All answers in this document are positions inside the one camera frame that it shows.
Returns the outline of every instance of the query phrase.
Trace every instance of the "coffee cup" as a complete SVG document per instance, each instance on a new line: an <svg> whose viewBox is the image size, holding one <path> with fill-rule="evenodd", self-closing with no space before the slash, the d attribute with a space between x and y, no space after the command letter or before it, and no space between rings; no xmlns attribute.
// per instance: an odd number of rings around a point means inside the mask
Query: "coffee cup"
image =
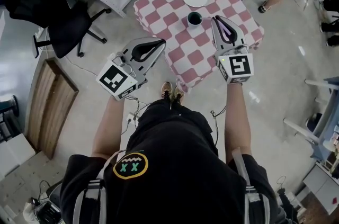
<svg viewBox="0 0 339 224"><path fill-rule="evenodd" d="M202 23L202 16L198 12L191 12L187 16L187 24L190 28L196 28Z"/></svg>

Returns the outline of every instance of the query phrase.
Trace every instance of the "backpack strap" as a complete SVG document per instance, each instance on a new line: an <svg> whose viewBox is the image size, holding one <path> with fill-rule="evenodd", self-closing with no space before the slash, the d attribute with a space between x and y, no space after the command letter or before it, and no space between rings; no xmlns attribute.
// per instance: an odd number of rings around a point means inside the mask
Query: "backpack strap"
<svg viewBox="0 0 339 224"><path fill-rule="evenodd" d="M251 186L249 176L246 170L243 155L240 148L232 151L232 156L236 164L238 173L246 181L245 194L245 215L244 224L270 224L270 201L264 194L259 194L254 186Z"/></svg>
<svg viewBox="0 0 339 224"><path fill-rule="evenodd" d="M119 153L125 150L120 150L114 153L104 164L103 168L98 173L95 180L91 180L88 183L86 189L82 190L78 195L74 212L73 212L73 224L80 224L80 216L81 216L81 208L85 199L95 199L100 200L100 215L99 215L99 224L106 224L106 216L107 216L107 198L106 198L106 188L104 184L104 171L110 164L111 160L117 156Z"/></svg>

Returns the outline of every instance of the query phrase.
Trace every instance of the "black chair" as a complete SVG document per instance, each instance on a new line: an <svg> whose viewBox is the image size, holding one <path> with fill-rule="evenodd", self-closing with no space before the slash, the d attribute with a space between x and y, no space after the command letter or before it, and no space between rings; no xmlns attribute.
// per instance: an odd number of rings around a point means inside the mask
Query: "black chair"
<svg viewBox="0 0 339 224"><path fill-rule="evenodd" d="M37 42L33 36L33 52L38 57L39 47L52 45L58 58L67 55L78 45L77 55L81 52L82 38L89 34L102 43L107 39L99 38L89 31L92 23L104 12L111 13L111 9L102 11L90 17L87 4L78 0L5 0L5 6L13 19L26 20L41 26L48 27L49 39Z"/></svg>

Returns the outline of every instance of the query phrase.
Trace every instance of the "cable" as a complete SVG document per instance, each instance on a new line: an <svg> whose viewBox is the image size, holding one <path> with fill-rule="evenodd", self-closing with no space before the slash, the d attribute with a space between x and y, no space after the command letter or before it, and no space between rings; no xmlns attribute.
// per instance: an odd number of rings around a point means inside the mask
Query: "cable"
<svg viewBox="0 0 339 224"><path fill-rule="evenodd" d="M284 180L282 181L282 183L278 183L278 181L281 179L281 178L284 178ZM286 176L285 175L282 175L280 176L277 181L276 181L276 184L279 184L280 185L280 189L282 189L282 184L286 181Z"/></svg>
<svg viewBox="0 0 339 224"><path fill-rule="evenodd" d="M126 130L125 130L124 132L122 132L122 133L121 133L121 135L123 135L124 133L126 133L126 132L127 132L128 125L129 125L129 123L130 123L131 121L132 121L131 119L129 119L129 120L127 121Z"/></svg>
<svg viewBox="0 0 339 224"><path fill-rule="evenodd" d="M47 181L42 180L42 181L40 182L40 184L39 184L39 196L38 196L37 200L40 199L40 195L41 195L41 183L42 183L42 182L47 183L48 187L51 187L50 184L49 184Z"/></svg>
<svg viewBox="0 0 339 224"><path fill-rule="evenodd" d="M140 101L137 97L133 97L133 96L130 96L130 95L127 95L125 98L130 100L130 101L136 101L138 103L137 109L133 113L134 126L137 129L137 124L136 124L137 116L140 114L141 110L148 107L150 105L150 103L148 103L148 104L144 103L144 102ZM143 108L140 108L140 103L143 103L145 106Z"/></svg>
<svg viewBox="0 0 339 224"><path fill-rule="evenodd" d="M69 60L69 58L68 58L67 56L65 56L65 57L66 57L66 59L68 60L68 62L71 63L72 65L74 65L75 67L77 67L77 68L79 68L79 69L82 69L82 70L84 70L84 71L86 71L86 72L88 72L88 73L91 73L91 74L97 76L97 74L95 74L94 72L92 72L92 71L90 71L90 70L88 70L88 69L84 69L84 68L82 68L82 67L80 67L80 66L78 66L78 65L76 65L76 64L74 64L74 63L72 63L72 62Z"/></svg>
<svg viewBox="0 0 339 224"><path fill-rule="evenodd" d="M214 122L216 124L216 132L217 132L217 140L216 140L215 146L217 145L218 139L219 139L219 128L218 128L218 124L217 124L217 116L223 114L226 111L226 108L227 108L227 105L225 105L225 107L218 114L216 114L214 112L214 110L211 111L212 117L213 117Z"/></svg>

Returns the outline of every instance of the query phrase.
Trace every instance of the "smiley face logo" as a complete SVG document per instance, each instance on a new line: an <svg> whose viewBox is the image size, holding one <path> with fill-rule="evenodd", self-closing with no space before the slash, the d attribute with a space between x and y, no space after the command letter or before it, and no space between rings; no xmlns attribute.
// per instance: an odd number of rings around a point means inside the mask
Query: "smiley face logo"
<svg viewBox="0 0 339 224"><path fill-rule="evenodd" d="M147 157L141 153L125 155L113 167L114 174L124 180L139 177L148 168Z"/></svg>

